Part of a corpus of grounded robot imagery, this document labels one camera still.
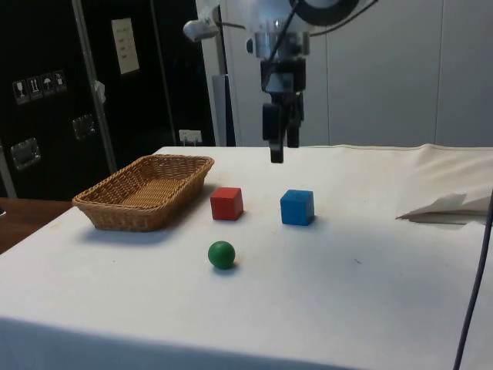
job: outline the cloth fold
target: cloth fold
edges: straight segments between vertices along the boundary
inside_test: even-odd
[[[413,163],[397,218],[414,222],[485,222],[493,188],[493,148],[423,146]]]

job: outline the electrical outlet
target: electrical outlet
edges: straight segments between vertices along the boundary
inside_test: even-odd
[[[198,129],[181,129],[179,141],[183,145],[200,145],[202,144],[202,132]]]

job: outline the cable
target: cable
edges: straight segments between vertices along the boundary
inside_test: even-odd
[[[317,37],[317,36],[322,36],[326,35],[327,33],[331,33],[333,31],[338,30],[339,28],[345,26],[347,23],[351,22],[355,18],[359,17],[363,13],[365,13],[369,8],[371,8],[373,5],[377,4],[378,0],[373,0],[369,4],[366,4],[359,12],[354,13],[351,17],[347,17],[345,20],[343,20],[341,23],[335,25],[334,27],[331,27],[329,29],[326,29],[321,32],[315,32],[315,33],[310,33],[310,37]]]
[[[465,315],[464,325],[462,326],[461,340],[457,348],[455,357],[454,370],[461,368],[462,355],[464,354],[465,342],[468,340],[469,326],[471,325],[472,314],[475,310],[476,301],[478,300],[479,288],[481,287],[481,279],[485,272],[486,257],[488,256],[488,246],[491,237],[491,225],[493,224],[493,192],[491,193],[488,215],[486,217],[485,235],[483,236],[483,246],[481,256],[479,257],[478,272],[476,273],[475,283],[472,287],[471,300],[469,301],[468,310]]]
[[[310,33],[310,37],[317,37],[317,36],[322,36],[326,35],[327,33],[331,33],[333,31],[338,30],[339,28],[345,26],[347,23],[351,22],[355,18],[359,17],[361,14],[366,12],[369,8],[371,8],[373,5],[377,4],[378,0],[373,0],[369,4],[366,4],[359,12],[354,13],[351,17],[346,18],[343,20],[341,23],[338,25],[335,25],[334,27],[331,27],[329,29],[326,29],[321,32],[315,32],[315,33]],[[216,22],[218,26],[221,27],[231,27],[233,29],[247,29],[244,25],[238,25],[236,23],[229,23],[229,22]]]
[[[247,29],[244,25],[237,25],[236,23],[229,22],[216,22],[219,27],[231,27],[232,29]]]
[[[274,61],[274,58],[276,57],[277,50],[279,50],[280,44],[283,42],[284,38],[286,37],[287,29],[290,27],[290,24],[293,21],[294,16],[296,15],[296,10],[300,6],[300,4],[301,3],[298,0],[295,0],[293,2],[293,8],[291,9],[291,13],[287,17],[287,20],[284,23],[283,29],[281,29],[281,31],[279,32],[279,35],[277,36],[276,44],[274,45],[272,51],[270,52],[269,59],[267,60],[267,64],[266,64],[267,73],[266,73],[266,75],[262,81],[262,90],[265,90],[265,88],[267,87],[267,83],[269,82],[270,76],[272,75],[272,63]]]

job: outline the blue cube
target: blue cube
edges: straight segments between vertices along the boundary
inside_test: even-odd
[[[280,199],[283,224],[307,226],[315,218],[314,192],[288,190]]]

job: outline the red cube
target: red cube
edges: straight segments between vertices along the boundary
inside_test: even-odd
[[[243,198],[239,187],[220,187],[210,197],[214,220],[238,220],[243,213]]]

